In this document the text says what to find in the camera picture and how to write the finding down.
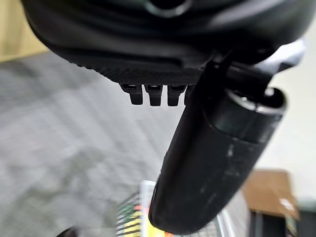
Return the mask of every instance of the white wall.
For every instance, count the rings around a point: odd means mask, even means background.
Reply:
[[[315,208],[316,21],[306,39],[308,50],[301,64],[277,75],[272,82],[286,93],[288,111],[257,167],[288,170],[299,203]]]

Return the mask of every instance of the yellow object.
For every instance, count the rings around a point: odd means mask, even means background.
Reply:
[[[0,0],[0,62],[46,51],[31,31],[20,0]]]

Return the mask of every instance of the black plastic tab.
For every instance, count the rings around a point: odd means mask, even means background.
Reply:
[[[160,106],[162,85],[145,85],[145,90],[149,94],[150,105]]]
[[[186,90],[186,85],[168,86],[168,106],[178,106],[180,95]]]
[[[129,94],[130,101],[133,105],[143,104],[142,85],[120,84],[122,90]]]

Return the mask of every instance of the carpeted floor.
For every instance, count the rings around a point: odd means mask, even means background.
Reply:
[[[1,237],[114,236],[116,205],[156,180],[184,108],[148,100],[52,53],[0,64]]]

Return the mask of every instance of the brown wooden surface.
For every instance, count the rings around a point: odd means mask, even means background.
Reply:
[[[243,192],[252,211],[274,216],[291,215],[299,219],[296,200],[292,195],[289,174],[280,170],[254,170],[243,186]],[[280,200],[288,200],[293,209],[289,210]]]

